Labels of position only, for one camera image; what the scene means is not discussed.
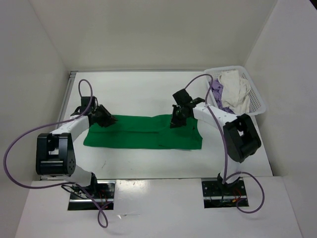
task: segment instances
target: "white tabletop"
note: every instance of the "white tabletop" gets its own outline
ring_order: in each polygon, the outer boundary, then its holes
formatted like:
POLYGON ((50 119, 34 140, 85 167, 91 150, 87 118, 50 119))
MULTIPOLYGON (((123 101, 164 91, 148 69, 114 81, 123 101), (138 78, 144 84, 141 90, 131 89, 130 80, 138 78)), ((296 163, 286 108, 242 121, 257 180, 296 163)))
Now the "white tabletop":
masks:
MULTIPOLYGON (((250 207, 261 202, 252 178, 244 178, 250 207)), ((97 211, 67 211, 69 193, 60 187, 31 189, 16 238, 300 238, 301 233, 280 177, 261 177, 265 203, 255 214, 237 208, 204 209, 201 180, 118 180, 114 210, 105 211, 109 227, 97 223, 97 211)), ((33 182, 33 186, 52 181, 33 182)))
MULTIPOLYGON (((184 88, 192 78, 201 73, 78 72, 66 102, 64 119, 68 119, 80 105, 78 82, 83 78, 91 82, 99 104, 103 104, 111 114, 156 116, 171 114, 172 104, 175 104, 172 94, 184 88)), ((193 98, 205 97, 205 80, 204 77, 197 79, 188 88, 193 98)), ((82 93, 90 95, 89 88, 84 83, 82 93)), ((88 133, 85 131, 74 142, 76 161, 85 170, 93 171, 98 179, 216 177, 224 165, 224 150, 219 131, 201 121, 198 123, 198 130, 203 137, 203 146, 202 150, 193 151, 88 147, 83 145, 88 133)), ((246 159, 242 167, 255 176, 272 176, 264 146, 246 159)))

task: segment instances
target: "red wire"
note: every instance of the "red wire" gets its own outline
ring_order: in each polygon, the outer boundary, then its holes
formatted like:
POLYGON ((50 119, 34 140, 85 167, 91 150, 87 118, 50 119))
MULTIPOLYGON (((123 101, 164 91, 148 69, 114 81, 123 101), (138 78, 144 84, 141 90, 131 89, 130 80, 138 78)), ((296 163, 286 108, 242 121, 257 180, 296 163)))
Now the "red wire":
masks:
POLYGON ((240 200, 240 199, 241 199, 242 194, 241 194, 240 190, 239 190, 239 189, 237 189, 236 187, 234 188, 234 190, 236 190, 236 191, 239 193, 239 198, 237 199, 237 201, 238 201, 238 200, 240 200))
POLYGON ((237 200, 236 192, 233 190, 234 200, 237 200))
POLYGON ((102 197, 101 197, 101 193, 100 193, 100 192, 99 192, 99 195, 100 195, 101 204, 103 205, 104 202, 103 202, 103 199, 102 199, 102 197))
MULTIPOLYGON (((106 191, 104 191, 104 190, 101 190, 101 192, 106 192, 106 191)), ((100 192, 99 192, 99 195, 100 195, 100 197, 101 197, 101 194, 100 194, 100 192)), ((104 196, 105 196, 105 201, 106 201, 106 203, 107 203, 107 197, 106 197, 106 195, 104 194, 104 196)), ((103 202, 103 204, 104 204, 104 202, 103 202)), ((108 206, 106 206, 105 208, 108 208, 108 206)))

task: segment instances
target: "white laundry basket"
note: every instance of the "white laundry basket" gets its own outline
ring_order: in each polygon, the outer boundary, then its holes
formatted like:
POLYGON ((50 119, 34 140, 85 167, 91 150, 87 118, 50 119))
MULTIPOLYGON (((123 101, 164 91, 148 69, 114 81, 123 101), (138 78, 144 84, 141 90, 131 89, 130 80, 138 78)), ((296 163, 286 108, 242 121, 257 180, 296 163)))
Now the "white laundry basket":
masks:
MULTIPOLYGON (((264 113, 266 111, 265 104, 256 89, 251 77, 249 76, 248 72, 246 69, 242 66, 227 66, 227 67, 219 67, 219 68, 210 68, 206 69, 204 73, 211 74, 214 80, 216 80, 222 72, 224 71, 231 71, 231 70, 238 70, 240 77, 245 78, 249 81, 251 85, 251 90, 249 92, 249 97, 250 97, 250 112, 247 113, 249 116, 255 116, 261 113, 264 113)), ((211 81, 210 77, 206 76, 206 84, 209 87, 209 82, 211 81)), ((213 104, 215 107, 217 106, 216 100, 214 99, 214 96, 212 94, 212 91, 210 91, 210 95, 213 101, 213 104)))

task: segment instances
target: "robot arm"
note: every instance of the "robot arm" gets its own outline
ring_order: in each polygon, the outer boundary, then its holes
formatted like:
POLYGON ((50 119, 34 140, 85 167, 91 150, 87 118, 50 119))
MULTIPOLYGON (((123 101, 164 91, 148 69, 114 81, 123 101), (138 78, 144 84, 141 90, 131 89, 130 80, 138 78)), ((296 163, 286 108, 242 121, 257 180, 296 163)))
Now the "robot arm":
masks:
MULTIPOLYGON (((90 97, 81 98, 79 106, 70 119, 78 117, 86 109, 90 97)), ((116 122, 103 105, 93 102, 87 113, 78 119, 63 124, 51 133, 42 133, 37 139, 36 172, 39 175, 60 178, 74 182, 88 190, 95 191, 97 187, 96 176, 92 172, 83 170, 76 165, 73 142, 77 137, 94 123, 107 127, 116 122)))
MULTIPOLYGON (((254 127, 251 118, 247 114, 241 116, 233 115, 211 105, 206 105, 203 99, 192 99, 185 89, 173 95, 177 105, 173 105, 173 114, 170 127, 186 125, 186 119, 193 117, 202 120, 218 129, 218 125, 212 117, 208 107, 212 110, 218 123, 222 127, 224 139, 228 150, 227 174, 239 172, 241 163, 253 155, 261 147, 260 137, 254 127)), ((222 182, 224 169, 218 175, 222 182)), ((233 176, 226 181, 227 186, 233 185, 239 179, 239 175, 233 176)))

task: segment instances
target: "green cloth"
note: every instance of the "green cloth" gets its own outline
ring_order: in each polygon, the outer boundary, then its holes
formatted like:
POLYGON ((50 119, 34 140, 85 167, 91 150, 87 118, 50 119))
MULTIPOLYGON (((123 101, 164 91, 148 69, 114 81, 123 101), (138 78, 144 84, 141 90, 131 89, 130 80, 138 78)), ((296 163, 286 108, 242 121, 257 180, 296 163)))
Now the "green cloth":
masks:
POLYGON ((183 149, 202 148, 202 137, 197 120, 187 119, 187 125, 169 128, 171 115, 135 117, 115 115, 118 121, 109 127, 94 124, 89 128, 84 145, 129 149, 183 149))

